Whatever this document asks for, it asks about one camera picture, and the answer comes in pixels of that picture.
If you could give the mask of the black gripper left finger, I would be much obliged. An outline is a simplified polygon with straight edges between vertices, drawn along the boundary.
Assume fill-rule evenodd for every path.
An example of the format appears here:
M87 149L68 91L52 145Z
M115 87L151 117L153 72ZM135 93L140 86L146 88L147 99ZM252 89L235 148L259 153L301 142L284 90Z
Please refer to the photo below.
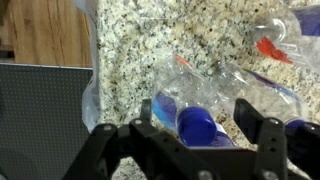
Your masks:
M120 127L94 128L63 180L111 180L120 161L130 157L147 180L220 180L213 167L175 138L151 125L151 101Z

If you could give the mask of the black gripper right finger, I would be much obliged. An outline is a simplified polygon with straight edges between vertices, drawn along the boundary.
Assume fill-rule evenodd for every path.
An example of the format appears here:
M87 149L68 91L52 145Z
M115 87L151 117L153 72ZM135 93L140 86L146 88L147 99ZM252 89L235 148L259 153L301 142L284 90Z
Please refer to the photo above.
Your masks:
M278 180L298 178L289 173L286 159L313 180L319 180L319 125L298 121L283 123L275 117L265 117L247 100L237 99L233 119L247 140L258 146L254 169L258 177L274 174Z

